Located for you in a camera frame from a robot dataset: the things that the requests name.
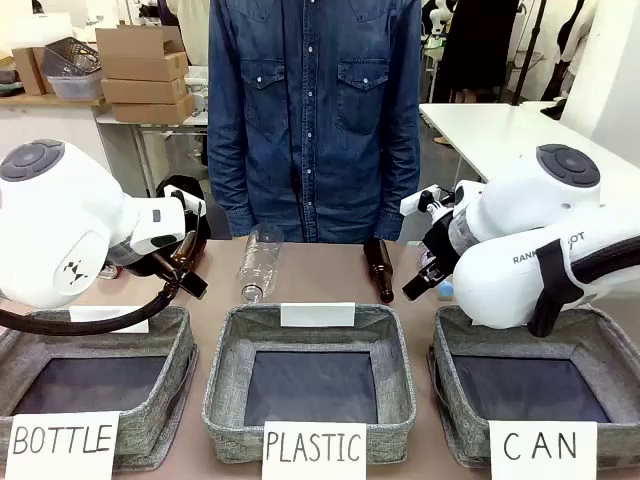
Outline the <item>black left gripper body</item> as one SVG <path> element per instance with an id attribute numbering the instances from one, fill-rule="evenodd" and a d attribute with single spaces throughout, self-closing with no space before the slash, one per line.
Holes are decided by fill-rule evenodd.
<path id="1" fill-rule="evenodd" d="M 173 254 L 165 257 L 161 251 L 155 251 L 144 257 L 144 264 L 150 275 L 180 286 L 186 268 L 186 253 L 177 249 Z"/>

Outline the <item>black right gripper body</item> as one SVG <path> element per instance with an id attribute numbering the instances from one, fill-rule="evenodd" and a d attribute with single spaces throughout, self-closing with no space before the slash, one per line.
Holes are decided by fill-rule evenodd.
<path id="1" fill-rule="evenodd" d="M 423 244 L 429 251 L 427 265 L 439 273 L 452 273 L 460 255 L 449 239 L 449 225 L 453 213 L 448 212 L 435 221 L 423 237 Z"/>

